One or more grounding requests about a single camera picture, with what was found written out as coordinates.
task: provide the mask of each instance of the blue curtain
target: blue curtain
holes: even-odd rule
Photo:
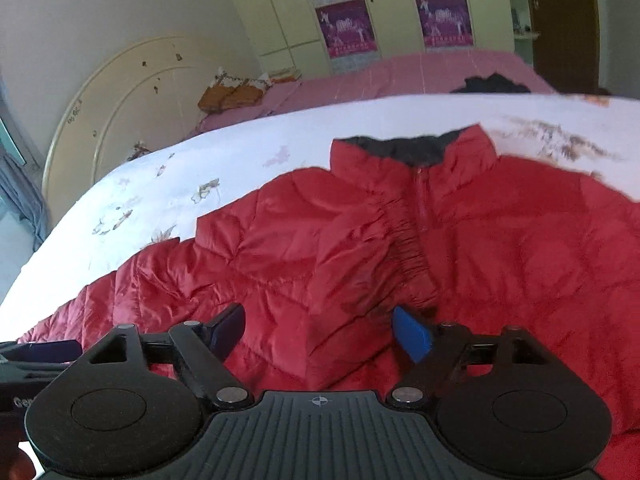
[[[0,144],[0,199],[7,209],[31,226],[33,250],[47,237],[49,216],[42,193]]]

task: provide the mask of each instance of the wardrobe door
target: wardrobe door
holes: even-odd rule
[[[294,62],[288,48],[260,56],[260,68],[264,72],[278,72],[293,66]]]
[[[513,52],[510,0],[467,0],[476,48]]]
[[[291,57],[304,79],[331,75],[329,57],[322,41],[291,47]]]
[[[271,0],[233,0],[249,41],[258,56],[287,47]]]
[[[382,57],[424,50],[415,0],[366,0]]]
[[[271,0],[289,46],[320,39],[318,19],[309,0]]]

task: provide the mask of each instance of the purple poster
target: purple poster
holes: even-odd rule
[[[466,0],[415,0],[415,3],[427,48],[473,46]]]
[[[316,9],[329,57],[376,50],[373,27],[364,0],[352,0]]]

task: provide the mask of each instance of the wooden door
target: wooden door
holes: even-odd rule
[[[600,57],[597,0],[530,0],[536,71],[561,92],[596,93]]]

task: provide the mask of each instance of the quilted fabric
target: quilted fabric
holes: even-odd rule
[[[599,469],[640,478],[640,208],[596,180],[498,157],[479,126],[441,164],[410,167],[342,141],[331,170],[294,171],[146,248],[24,340],[114,324],[160,332],[244,304],[228,368],[263,389],[378,389],[399,378],[396,304],[477,333],[519,324],[608,404]]]

